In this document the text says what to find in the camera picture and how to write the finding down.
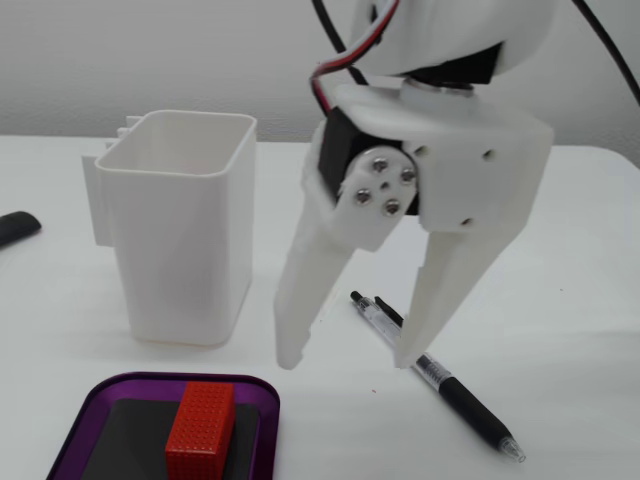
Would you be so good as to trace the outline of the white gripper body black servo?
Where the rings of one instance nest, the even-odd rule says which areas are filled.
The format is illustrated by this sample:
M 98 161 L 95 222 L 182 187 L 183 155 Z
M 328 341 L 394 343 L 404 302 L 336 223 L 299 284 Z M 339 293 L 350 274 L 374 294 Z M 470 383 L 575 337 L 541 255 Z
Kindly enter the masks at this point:
M 416 167 L 409 212 L 427 232 L 521 231 L 553 137 L 528 113 L 472 92 L 412 82 L 398 89 L 342 85 L 324 127 L 318 170 L 338 197 L 358 154 L 392 147 Z

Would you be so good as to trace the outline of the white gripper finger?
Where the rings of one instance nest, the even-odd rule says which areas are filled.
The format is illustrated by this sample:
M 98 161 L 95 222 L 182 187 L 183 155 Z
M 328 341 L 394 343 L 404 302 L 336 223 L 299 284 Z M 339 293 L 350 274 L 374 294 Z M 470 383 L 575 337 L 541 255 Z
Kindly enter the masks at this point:
M 319 171 L 324 129 L 314 133 L 301 186 L 303 211 L 274 298 L 276 356 L 292 370 L 311 326 L 358 249 L 377 251 L 416 194 L 416 168 L 400 148 L 376 145 L 355 156 L 333 197 Z
M 396 367 L 410 367 L 428 350 L 478 281 L 521 231 L 516 227 L 429 235 L 409 314 L 395 345 Z

